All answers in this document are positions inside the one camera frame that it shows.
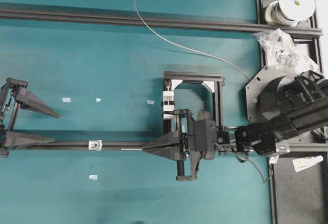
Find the spool of wire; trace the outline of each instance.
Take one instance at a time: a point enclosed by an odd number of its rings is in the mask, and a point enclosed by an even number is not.
[[[294,27],[309,19],[315,8],[315,0],[278,0],[269,4],[264,18],[268,25]]]

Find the linear rail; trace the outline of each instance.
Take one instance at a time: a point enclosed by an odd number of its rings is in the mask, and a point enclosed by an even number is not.
[[[200,19],[201,17],[199,16],[160,13],[142,14],[149,26],[159,28],[244,33],[256,33],[265,30],[275,30],[278,28],[263,24],[204,21],[203,19]],[[0,18],[144,27],[144,24],[140,21],[135,12],[63,6],[0,3]],[[294,37],[318,38],[323,35],[322,29],[319,28],[286,26],[281,26],[279,28]]]

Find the plastic bag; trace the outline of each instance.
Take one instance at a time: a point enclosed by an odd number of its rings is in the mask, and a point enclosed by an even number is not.
[[[281,29],[254,34],[266,53],[266,65],[284,68],[300,74],[317,72],[318,65],[294,44],[292,37]]]

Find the white wire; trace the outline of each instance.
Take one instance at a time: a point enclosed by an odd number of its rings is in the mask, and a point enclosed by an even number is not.
[[[148,24],[144,21],[144,19],[142,19],[141,15],[139,14],[139,11],[138,11],[138,7],[137,7],[137,0],[133,0],[134,2],[134,9],[135,11],[137,12],[140,20],[143,22],[143,24],[150,30],[152,31],[156,36],[160,37],[161,39],[165,40],[166,42],[170,43],[170,44],[173,44],[175,46],[178,46],[178,47],[181,47],[183,49],[186,49],[186,50],[189,50],[189,51],[193,51],[193,52],[197,52],[199,54],[202,54],[202,55],[205,55],[205,56],[208,56],[208,57],[212,57],[212,58],[215,58],[217,60],[220,60],[222,62],[225,62],[226,64],[229,64],[231,65],[232,67],[236,68],[238,71],[240,71],[241,73],[243,73],[243,75],[245,75],[247,77],[247,79],[251,80],[251,78],[244,72],[242,71],[240,68],[238,68],[236,65],[234,65],[233,63],[225,60],[225,59],[222,59],[221,57],[218,57],[218,56],[214,56],[214,55],[211,55],[211,54],[208,54],[206,52],[203,52],[203,51],[199,51],[199,50],[195,50],[195,49],[192,49],[192,48],[189,48],[189,47],[186,47],[186,46],[182,46],[178,43],[175,43],[175,42],[172,42],[170,40],[168,40],[167,38],[164,38],[163,36],[161,36],[160,34],[158,34],[157,32],[155,32],[151,27],[148,26]]]
[[[263,183],[263,184],[266,183],[267,180],[270,179],[270,178],[272,177],[273,172],[272,172],[272,170],[271,170],[270,167],[269,167],[269,168],[270,168],[271,174],[269,174],[269,176],[265,179],[264,176],[263,176],[263,174],[262,174],[262,172],[261,172],[261,170],[260,170],[260,168],[255,164],[255,162],[254,162],[253,160],[251,160],[250,158],[245,157],[245,156],[243,156],[243,155],[241,155],[241,154],[239,154],[239,153],[236,153],[236,152],[233,152],[233,151],[229,151],[229,150],[227,150],[226,148],[224,148],[223,146],[219,145],[218,143],[215,143],[215,145],[216,145],[218,148],[220,148],[220,149],[222,149],[222,150],[224,150],[224,151],[226,151],[226,152],[228,152],[228,153],[231,153],[231,154],[233,154],[233,155],[235,155],[235,156],[238,156],[239,158],[242,158],[242,159],[245,160],[245,161],[249,161],[249,162],[250,162],[250,163],[256,168],[257,172],[260,174],[260,176],[261,176],[261,178],[262,178],[262,183]]]

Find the teal table surface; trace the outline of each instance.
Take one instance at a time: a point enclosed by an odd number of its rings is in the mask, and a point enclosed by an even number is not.
[[[133,0],[0,2],[132,10]],[[254,0],[139,3],[150,12],[231,21],[256,17]],[[260,69],[252,35],[156,30],[227,59],[250,76]],[[0,83],[7,77],[28,81],[29,89],[60,114],[56,119],[21,111],[17,129],[56,139],[149,141],[161,134],[163,71],[223,74],[224,124],[248,123],[243,102],[248,80],[242,74],[169,45],[146,28],[1,19],[0,36]],[[176,108],[195,114],[211,108],[204,88],[182,86],[176,102]],[[266,158],[254,156],[254,161],[267,175]],[[0,223],[270,223],[269,185],[251,164],[231,156],[202,161],[193,182],[175,181],[175,162],[138,151],[13,151],[0,161],[0,170]]]

